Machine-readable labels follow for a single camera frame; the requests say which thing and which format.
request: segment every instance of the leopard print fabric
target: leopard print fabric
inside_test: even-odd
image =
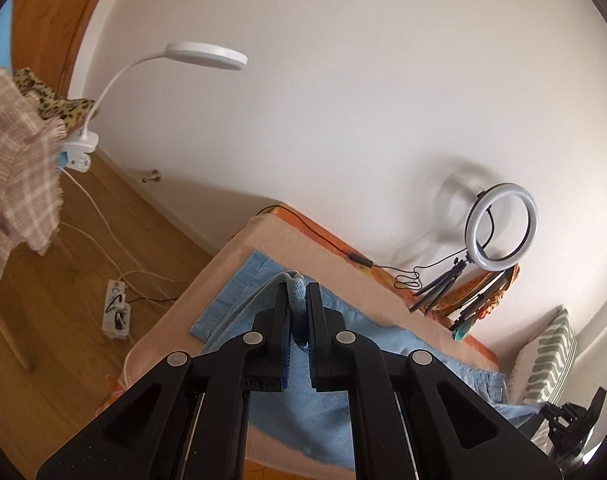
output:
[[[26,99],[36,104],[43,120],[60,117],[68,133],[83,125],[94,105],[92,99],[67,99],[57,94],[29,68],[16,71],[14,84]]]

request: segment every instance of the metal rivet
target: metal rivet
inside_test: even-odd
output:
[[[425,350],[417,350],[412,354],[412,360],[418,365],[429,365],[432,362],[432,354]]]
[[[350,343],[354,343],[357,340],[357,336],[354,335],[349,330],[344,330],[343,332],[339,332],[337,334],[337,341],[343,343],[344,345],[349,345]]]
[[[168,364],[170,366],[183,366],[187,362],[187,354],[185,352],[172,352],[168,356]]]
[[[249,345],[258,345],[263,341],[263,336],[259,332],[248,332],[243,336],[243,342]]]

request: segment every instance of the black cable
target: black cable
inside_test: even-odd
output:
[[[486,213],[488,213],[488,217],[490,218],[490,235],[488,236],[488,239],[485,241],[485,243],[481,246],[482,249],[485,249],[488,246],[488,244],[495,235],[495,219],[492,216],[492,211],[490,210],[490,207],[486,209]],[[423,288],[423,283],[421,282],[421,275],[419,274],[419,271],[417,269],[429,269],[430,267],[434,267],[438,264],[441,264],[446,260],[456,256],[457,254],[462,253],[465,250],[466,248],[464,247],[461,250],[456,251],[456,253],[448,254],[445,258],[441,258],[441,260],[439,260],[438,262],[429,264],[427,266],[417,265],[412,267],[412,270],[397,269],[397,267],[379,265],[373,265],[373,267],[379,267],[379,269],[397,270],[398,272],[400,272],[400,274],[397,274],[397,276],[395,276],[394,278],[394,288],[409,288],[410,290],[417,291]]]
[[[261,209],[261,211],[259,211],[259,212],[258,212],[256,215],[254,215],[254,216],[258,216],[258,215],[260,215],[261,213],[263,213],[263,212],[267,211],[268,209],[273,209],[273,208],[275,208],[275,207],[278,207],[278,208],[281,208],[281,209],[285,209],[286,211],[288,211],[288,212],[292,213],[293,215],[295,215],[295,216],[296,216],[296,218],[298,218],[298,219],[299,219],[299,221],[300,221],[300,222],[301,222],[303,225],[305,225],[305,226],[306,226],[306,227],[307,227],[307,228],[308,228],[310,231],[312,231],[312,232],[313,232],[315,235],[317,235],[319,238],[321,238],[322,240],[327,241],[327,242],[328,242],[328,243],[329,243],[331,246],[333,246],[333,247],[334,247],[334,248],[335,248],[337,251],[340,251],[341,253],[345,254],[346,256],[351,256],[351,254],[356,254],[356,253],[351,253],[351,254],[350,254],[350,253],[348,253],[347,251],[344,251],[344,250],[343,250],[341,247],[338,247],[338,246],[337,246],[336,244],[334,244],[332,241],[328,240],[328,239],[327,239],[327,238],[326,238],[324,235],[322,235],[322,234],[320,234],[320,233],[317,233],[317,232],[316,232],[316,231],[315,231],[315,230],[314,230],[312,227],[310,227],[310,226],[309,226],[309,225],[308,225],[308,224],[307,224],[307,223],[306,223],[306,222],[303,220],[303,218],[301,218],[299,215],[297,215],[297,214],[296,214],[296,213],[295,213],[293,210],[288,209],[288,208],[286,208],[286,207],[284,207],[284,206],[282,206],[282,205],[279,205],[279,204],[275,204],[275,205],[269,205],[269,206],[264,207],[263,209]]]
[[[158,301],[162,303],[163,301],[176,301],[178,300],[178,298],[168,298],[167,300],[152,300],[151,298],[144,298],[143,296],[141,296],[141,298],[134,298],[133,300],[127,301],[126,303],[133,304],[135,301],[139,300]]]
[[[305,225],[310,231],[312,231],[315,235],[317,235],[322,240],[327,241],[337,251],[340,251],[342,254],[345,254],[348,257],[348,259],[350,259],[351,261],[353,261],[353,262],[355,262],[357,264],[360,264],[360,265],[362,265],[364,267],[368,267],[368,268],[378,267],[379,269],[390,269],[390,270],[397,270],[397,272],[400,272],[400,274],[398,274],[394,278],[394,288],[409,288],[410,290],[421,290],[421,288],[423,288],[423,284],[421,283],[421,276],[420,276],[420,274],[419,274],[419,272],[418,272],[417,269],[429,269],[430,267],[434,267],[435,265],[441,264],[441,263],[445,262],[446,260],[448,260],[449,258],[451,258],[453,256],[456,256],[457,254],[462,253],[463,251],[466,250],[466,248],[464,247],[461,250],[456,251],[456,253],[448,254],[445,258],[442,258],[438,262],[435,262],[435,263],[427,265],[427,266],[414,266],[412,268],[412,270],[404,270],[404,269],[398,269],[397,267],[376,265],[372,260],[370,260],[369,258],[366,258],[365,256],[363,256],[363,254],[360,254],[360,253],[357,253],[357,252],[348,253],[347,251],[344,251],[341,247],[338,247],[331,240],[328,240],[324,235],[322,235],[319,232],[315,231],[312,227],[310,227],[307,224],[307,222],[305,222],[303,220],[303,218],[301,218],[294,211],[292,211],[291,209],[288,209],[285,206],[282,206],[280,204],[269,205],[269,206],[266,206],[263,209],[261,209],[261,211],[259,211],[258,213],[256,213],[255,216],[258,216],[261,213],[263,213],[265,211],[268,211],[269,209],[274,209],[274,208],[277,208],[277,207],[281,208],[281,209],[285,209],[289,213],[291,213],[294,216],[296,216],[296,218],[298,218],[299,221],[303,225]],[[488,244],[490,243],[490,240],[492,240],[492,237],[495,235],[495,219],[492,216],[492,212],[490,211],[490,207],[488,207],[486,209],[486,213],[488,213],[488,217],[490,217],[491,229],[490,229],[490,236],[488,236],[488,239],[486,240],[486,242],[481,246],[482,249],[485,249],[488,246]]]
[[[117,294],[115,297],[112,298],[112,301],[108,304],[108,306],[106,306],[106,314],[108,312],[110,312],[110,308],[113,306],[113,304],[116,300],[119,300],[119,303],[121,303],[121,298],[122,298],[121,294]]]

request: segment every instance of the pillowcase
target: pillowcase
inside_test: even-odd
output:
[[[568,311],[562,308],[548,326],[519,352],[508,381],[510,403],[532,404],[547,400],[557,404],[575,363],[577,346]],[[545,452],[549,446],[547,437],[546,420],[532,441]]]

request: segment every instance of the ring light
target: ring light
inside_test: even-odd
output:
[[[528,211],[528,228],[523,240],[521,240],[519,246],[513,252],[503,258],[494,260],[486,256],[485,251],[477,241],[477,231],[481,218],[488,207],[493,205],[497,200],[501,200],[507,196],[516,196],[522,200]],[[538,222],[537,206],[535,199],[533,199],[530,193],[523,189],[523,187],[517,186],[517,184],[497,184],[481,195],[468,215],[465,225],[465,245],[468,255],[482,269],[494,272],[509,269],[521,260],[528,249],[530,249],[530,245],[532,245],[537,232]]]

